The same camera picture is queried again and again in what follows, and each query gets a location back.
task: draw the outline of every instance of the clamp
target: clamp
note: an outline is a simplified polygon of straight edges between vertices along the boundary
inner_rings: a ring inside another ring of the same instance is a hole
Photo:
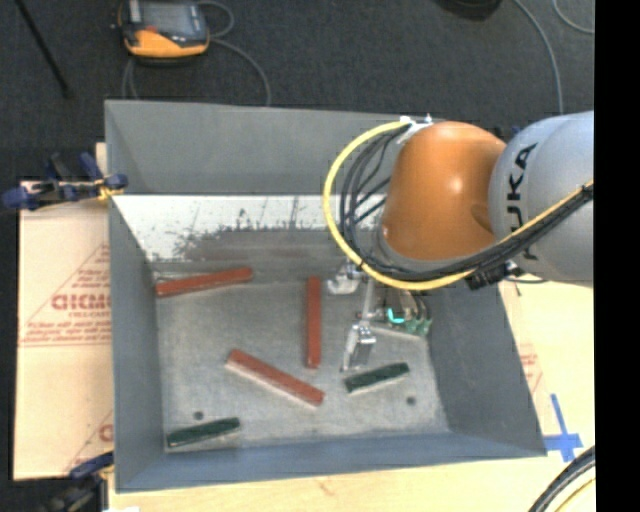
[[[129,184],[125,174],[112,174],[105,177],[98,163],[88,152],[79,157],[80,165],[89,182],[64,182],[62,175],[69,175],[69,169],[58,153],[53,154],[45,166],[45,179],[30,188],[14,187],[2,194],[5,208],[15,210],[37,210],[66,202],[77,202],[82,199],[107,197],[121,193]]]

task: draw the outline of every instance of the blue tape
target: blue tape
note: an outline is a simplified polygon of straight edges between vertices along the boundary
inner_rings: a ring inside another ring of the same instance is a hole
[[[580,440],[578,434],[569,434],[567,431],[567,425],[564,422],[562,411],[560,410],[560,402],[555,393],[551,393],[551,403],[553,404],[553,410],[556,413],[556,418],[560,424],[561,434],[544,436],[544,445],[547,451],[558,450],[562,455],[564,462],[570,462],[576,458],[573,450],[576,448],[582,448],[584,445]]]

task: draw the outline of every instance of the black floor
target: black floor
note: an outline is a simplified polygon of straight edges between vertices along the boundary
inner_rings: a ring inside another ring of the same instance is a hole
[[[52,152],[73,159],[103,138],[103,101],[122,97],[127,63],[116,0],[23,0],[73,92],[63,97],[17,3],[0,2],[0,191],[41,177]],[[224,40],[262,66],[274,106],[430,113],[505,137],[514,126],[594,109],[595,36],[563,20],[552,0],[503,0],[484,21],[457,17],[435,0],[223,3],[236,18]],[[575,24],[593,28],[595,0],[556,4]],[[226,23],[220,11],[207,13],[214,30]],[[264,101],[259,75],[217,45],[189,67],[137,67],[135,83],[141,97],[154,99]],[[22,511],[66,483],[10,480],[15,216],[0,215],[0,236],[0,510]]]

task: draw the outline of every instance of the yellow cable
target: yellow cable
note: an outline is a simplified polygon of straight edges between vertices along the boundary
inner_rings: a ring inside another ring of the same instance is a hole
[[[340,247],[340,249],[347,255],[347,257],[353,263],[358,265],[358,267],[360,267],[364,272],[366,272],[367,275],[369,275],[370,277],[372,277],[373,279],[375,279],[376,281],[382,284],[391,286],[392,288],[400,288],[403,290],[411,290],[411,291],[422,291],[422,290],[432,290],[435,288],[441,288],[443,286],[447,286],[452,283],[455,283],[456,281],[459,281],[460,279],[463,279],[466,276],[472,274],[475,271],[475,268],[464,271],[464,272],[459,272],[457,274],[451,274],[451,275],[440,277],[437,279],[431,279],[429,281],[402,281],[400,279],[394,279],[387,275],[381,274],[377,270],[371,268],[358,253],[356,253],[351,247],[349,247],[349,244],[347,244],[347,242],[343,238],[342,234],[340,233],[340,230],[338,229],[338,226],[336,225],[335,220],[333,219],[333,215],[331,212],[331,204],[330,204],[331,189],[333,188],[333,183],[335,182],[336,176],[338,175],[338,172],[340,172],[342,165],[347,160],[347,158],[349,158],[351,153],[353,153],[359,146],[371,140],[372,138],[388,131],[397,130],[398,128],[401,128],[411,123],[412,121],[392,121],[390,123],[376,126],[375,128],[372,128],[371,130],[366,131],[363,134],[356,137],[355,139],[353,139],[342,150],[342,152],[338,155],[338,157],[334,160],[333,164],[329,169],[329,173],[327,174],[327,179],[325,180],[324,189],[322,193],[322,209],[324,212],[325,220],[327,222],[327,226],[329,228],[329,232],[331,233],[331,236],[333,236],[333,239],[338,244],[338,247]],[[585,186],[590,186],[591,184],[593,184],[593,179],[588,181],[585,184]],[[520,228],[518,228],[516,231],[511,233],[509,236],[502,239],[499,242],[499,244],[505,243],[509,241],[511,238],[521,234],[523,231],[531,227],[536,222],[550,215],[551,213],[556,211],[558,208],[561,208],[568,201],[570,201],[575,196],[580,194],[581,191],[582,191],[582,188],[577,189],[576,191],[572,192],[564,199],[558,201],[556,204],[554,204],[553,206],[551,206],[550,208],[542,212],[540,215],[537,215],[536,217],[531,219],[529,222],[523,224]]]

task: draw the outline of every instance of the orange device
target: orange device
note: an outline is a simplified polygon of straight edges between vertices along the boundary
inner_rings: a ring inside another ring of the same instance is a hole
[[[170,62],[200,55],[209,29],[198,3],[188,0],[125,0],[118,21],[132,55]]]

